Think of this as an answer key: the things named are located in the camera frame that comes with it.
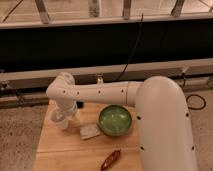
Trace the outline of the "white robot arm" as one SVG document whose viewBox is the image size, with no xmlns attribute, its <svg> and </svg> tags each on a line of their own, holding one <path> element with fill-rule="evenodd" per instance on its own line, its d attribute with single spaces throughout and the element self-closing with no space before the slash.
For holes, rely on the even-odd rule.
<svg viewBox="0 0 213 171">
<path fill-rule="evenodd" d="M 139 117 L 142 171 L 198 171 L 190 112 L 174 80 L 152 76 L 142 82 L 77 85 L 71 74 L 62 72 L 46 94 L 65 111 L 73 101 L 133 107 Z"/>
</svg>

